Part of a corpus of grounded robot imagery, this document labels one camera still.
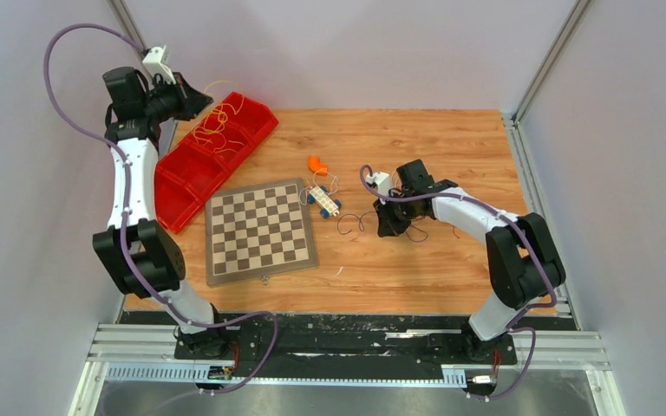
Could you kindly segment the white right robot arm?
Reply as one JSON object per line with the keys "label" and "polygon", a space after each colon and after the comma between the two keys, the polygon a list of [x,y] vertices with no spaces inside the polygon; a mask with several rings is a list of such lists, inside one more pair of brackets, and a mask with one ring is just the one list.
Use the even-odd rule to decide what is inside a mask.
{"label": "white right robot arm", "polygon": [[361,167],[359,177],[375,196],[378,237],[397,237],[417,218],[449,224],[483,244],[491,292],[462,326],[460,349],[470,361],[483,361],[500,339],[533,309],[551,308],[565,266],[546,220],[536,212],[518,215],[498,209],[449,179],[435,180],[424,163],[396,168],[400,179]]}

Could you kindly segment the orange pipe elbow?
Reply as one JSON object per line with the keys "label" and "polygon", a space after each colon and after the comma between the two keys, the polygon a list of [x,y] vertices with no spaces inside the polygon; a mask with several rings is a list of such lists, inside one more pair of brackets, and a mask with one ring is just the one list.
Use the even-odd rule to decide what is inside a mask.
{"label": "orange pipe elbow", "polygon": [[325,177],[329,174],[329,167],[317,156],[309,156],[307,159],[307,166],[314,175]]}

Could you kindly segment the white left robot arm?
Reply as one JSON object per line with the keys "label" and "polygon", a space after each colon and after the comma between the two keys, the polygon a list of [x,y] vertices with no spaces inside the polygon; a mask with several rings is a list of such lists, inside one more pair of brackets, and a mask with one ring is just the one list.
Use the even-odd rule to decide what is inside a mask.
{"label": "white left robot arm", "polygon": [[192,120],[213,100],[178,72],[148,80],[119,67],[102,79],[111,98],[105,138],[114,158],[114,207],[107,229],[92,237],[94,252],[122,294],[153,299],[177,322],[180,346],[219,359],[231,337],[218,326],[217,309],[187,282],[183,254],[160,225],[154,201],[161,123]]}

